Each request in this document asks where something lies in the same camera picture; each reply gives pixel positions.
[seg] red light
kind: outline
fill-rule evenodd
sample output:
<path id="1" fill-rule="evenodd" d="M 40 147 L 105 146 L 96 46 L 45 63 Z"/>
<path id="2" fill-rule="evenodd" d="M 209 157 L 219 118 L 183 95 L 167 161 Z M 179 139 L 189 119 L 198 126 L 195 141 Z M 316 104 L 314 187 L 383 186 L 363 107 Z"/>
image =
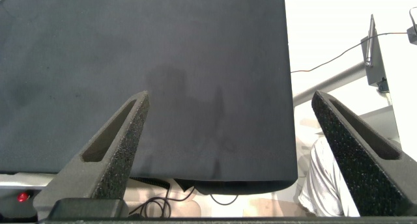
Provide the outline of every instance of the red light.
<path id="1" fill-rule="evenodd" d="M 25 202 L 30 198 L 30 195 L 28 195 L 26 192 L 22 192 L 18 195 L 18 201 L 19 202 Z"/>

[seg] person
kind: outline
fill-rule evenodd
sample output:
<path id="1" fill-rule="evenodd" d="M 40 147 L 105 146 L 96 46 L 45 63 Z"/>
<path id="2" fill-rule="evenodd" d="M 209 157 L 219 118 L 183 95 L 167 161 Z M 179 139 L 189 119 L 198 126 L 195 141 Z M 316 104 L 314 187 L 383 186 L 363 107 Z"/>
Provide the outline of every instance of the person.
<path id="1" fill-rule="evenodd" d="M 326 137 L 313 145 L 310 168 L 298 200 L 320 217 L 359 217 Z"/>

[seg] wire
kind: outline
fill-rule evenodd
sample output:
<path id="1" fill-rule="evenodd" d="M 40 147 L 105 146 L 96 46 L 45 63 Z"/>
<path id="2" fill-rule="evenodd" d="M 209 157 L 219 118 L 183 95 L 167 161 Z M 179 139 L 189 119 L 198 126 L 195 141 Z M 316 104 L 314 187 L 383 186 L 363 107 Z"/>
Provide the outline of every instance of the wire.
<path id="1" fill-rule="evenodd" d="M 224 205 L 224 206 L 227 206 L 227 205 L 230 205 L 230 204 L 233 204 L 233 202 L 235 202 L 236 200 L 237 200 L 237 197 L 239 197 L 238 195 L 235 197 L 235 199 L 234 200 L 232 200 L 230 203 L 227 203 L 227 204 L 223 204 L 223 203 L 220 203 L 220 202 L 218 202 L 214 197 L 213 197 L 213 195 L 210 195 L 211 196 L 211 199 L 213 199 L 213 201 L 214 202 L 216 202 L 216 203 L 218 203 L 218 204 L 220 204 L 220 205 Z"/>
<path id="2" fill-rule="evenodd" d="M 133 214 L 134 212 L 136 212 L 137 210 L 141 209 L 139 211 L 139 214 L 144 216 L 144 217 L 148 217 L 148 213 L 147 213 L 147 207 L 150 203 L 155 203 L 157 204 L 162 211 L 161 217 L 165 217 L 165 207 L 168 207 L 168 216 L 167 217 L 171 217 L 171 205 L 168 201 L 175 201 L 175 202 L 181 202 L 181 201 L 185 201 L 186 199 L 188 199 L 190 197 L 190 195 L 194 192 L 195 188 L 193 188 L 193 190 L 183 199 L 172 199 L 172 198 L 168 198 L 168 193 L 169 190 L 167 190 L 166 196 L 164 197 L 153 197 L 150 198 L 149 200 L 147 200 L 145 203 L 139 205 L 138 207 L 136 207 L 135 209 L 133 209 L 131 212 L 129 212 L 129 215 Z M 162 205 L 158 202 L 158 201 L 163 201 L 164 202 L 164 207 L 162 207 Z"/>
<path id="3" fill-rule="evenodd" d="M 297 71 L 292 71 L 291 73 L 293 74 L 293 73 L 296 73 L 296 72 L 311 72 L 311 71 L 313 71 L 314 69 L 320 68 L 321 66 L 323 66 L 323 65 L 325 65 L 325 64 L 328 64 L 328 63 L 330 63 L 330 62 L 332 62 L 332 61 L 336 60 L 337 58 L 341 57 L 342 55 L 344 55 L 344 54 L 345 54 L 345 53 L 347 53 L 348 51 L 352 50 L 353 48 L 355 48 L 355 47 L 357 47 L 357 46 L 359 46 L 359 45 L 361 45 L 361 44 L 363 44 L 364 42 L 368 41 L 368 40 L 369 40 L 369 39 L 371 39 L 371 38 L 375 38 L 375 37 L 377 37 L 377 36 L 381 36 L 381 35 L 406 35 L 406 34 L 407 34 L 407 33 L 402 33 L 402 32 L 399 32 L 399 33 L 382 33 L 382 34 L 379 34 L 379 35 L 375 35 L 375 36 L 369 37 L 369 38 L 365 39 L 364 41 L 362 41 L 361 43 L 359 43 L 359 44 L 357 44 L 357 45 L 355 45 L 355 46 L 353 46 L 353 47 L 351 47 L 351 48 L 347 49 L 346 51 L 344 51 L 342 54 L 338 55 L 337 57 L 334 57 L 333 59 L 331 59 L 331 60 L 329 60 L 329 61 L 327 61 L 327 62 L 325 62 L 325 63 L 323 63 L 323 64 L 320 64 L 319 66 L 316 66 L 316 67 L 312 68 L 311 70 L 297 70 Z"/>
<path id="4" fill-rule="evenodd" d="M 412 10 L 412 9 L 414 9 L 414 8 L 417 8 L 417 7 L 412 7 L 412 8 L 410 8 L 410 10 L 409 10 L 409 14 L 410 14 L 411 22 L 412 22 L 412 27 L 414 28 L 414 32 L 416 32 L 416 35 L 417 35 L 417 27 L 416 27 L 416 22 L 414 22 L 414 18 L 412 17 L 412 14 L 411 14 L 411 10 Z"/>

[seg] dark gray surface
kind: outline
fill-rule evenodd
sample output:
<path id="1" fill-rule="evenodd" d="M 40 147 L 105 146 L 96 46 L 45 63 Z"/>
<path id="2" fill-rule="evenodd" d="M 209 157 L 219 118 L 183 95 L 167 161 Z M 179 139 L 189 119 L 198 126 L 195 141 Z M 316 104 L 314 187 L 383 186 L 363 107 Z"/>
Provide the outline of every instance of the dark gray surface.
<path id="1" fill-rule="evenodd" d="M 132 175 L 297 178 L 284 0 L 0 5 L 0 171 L 58 172 L 148 90 Z"/>

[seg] metal bracket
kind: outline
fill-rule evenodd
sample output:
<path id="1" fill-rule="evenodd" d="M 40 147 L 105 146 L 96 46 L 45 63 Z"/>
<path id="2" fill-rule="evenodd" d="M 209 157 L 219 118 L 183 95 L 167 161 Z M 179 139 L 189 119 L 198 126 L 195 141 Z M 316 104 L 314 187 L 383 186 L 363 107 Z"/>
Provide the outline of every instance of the metal bracket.
<path id="1" fill-rule="evenodd" d="M 64 198 L 123 198 L 148 108 L 148 94 L 141 92 L 116 111 L 35 197 L 39 219 Z"/>
<path id="2" fill-rule="evenodd" d="M 386 82 L 386 74 L 384 68 L 384 62 L 382 61 L 381 47 L 379 46 L 378 37 L 372 38 L 371 50 L 368 51 L 368 44 L 366 40 L 368 36 L 361 39 L 362 42 L 362 54 L 364 56 L 364 62 L 367 62 L 367 53 L 371 52 L 372 65 L 365 66 L 366 77 L 368 85 L 378 87 L 381 92 L 388 92 L 388 83 Z"/>

